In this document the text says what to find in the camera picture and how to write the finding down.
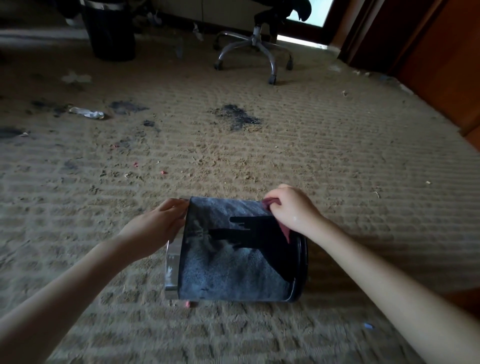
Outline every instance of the black trash can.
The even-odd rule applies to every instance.
[[[192,197],[184,230],[167,246],[165,298],[293,302],[308,270],[307,240],[259,201]]]
[[[132,16],[123,0],[80,0],[93,53],[106,61],[135,58]]]

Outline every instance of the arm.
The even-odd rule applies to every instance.
[[[266,198],[274,216],[321,246],[427,363],[478,363],[480,324],[324,218],[300,190],[280,185]]]
[[[168,199],[137,216],[0,320],[0,363],[42,363],[100,291],[127,265],[153,254],[184,224],[188,203]]]

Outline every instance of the beige carpet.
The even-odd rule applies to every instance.
[[[272,87],[261,54],[239,51],[217,72],[211,38],[181,35],[182,60],[147,39],[134,61],[114,64],[83,40],[0,37],[0,123],[29,131],[0,140],[1,314],[167,197],[259,199],[281,182],[428,287],[480,285],[480,156],[449,121],[323,50],[293,47],[294,70],[280,58]],[[92,83],[65,84],[68,70]],[[114,101],[148,109],[118,115]],[[109,118],[62,113],[68,103]],[[226,104],[262,123],[232,130],[215,112]],[[170,305],[164,258],[111,282],[50,362],[421,363],[315,246],[295,304]]]

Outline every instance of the caster wheel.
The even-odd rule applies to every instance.
[[[213,65],[213,68],[215,68],[217,71],[221,71],[223,69],[223,62],[222,61],[217,61]]]

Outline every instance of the red cloth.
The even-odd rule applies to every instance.
[[[264,207],[265,210],[268,210],[270,211],[270,205],[275,202],[276,204],[279,204],[281,205],[282,203],[280,202],[280,199],[279,198],[274,198],[274,197],[270,197],[270,198],[265,198],[262,200],[262,205]],[[287,228],[284,224],[282,224],[280,221],[278,221],[278,225],[280,226],[280,229],[282,230],[282,233],[283,235],[285,235],[286,239],[287,239],[287,242],[290,244],[290,229]]]

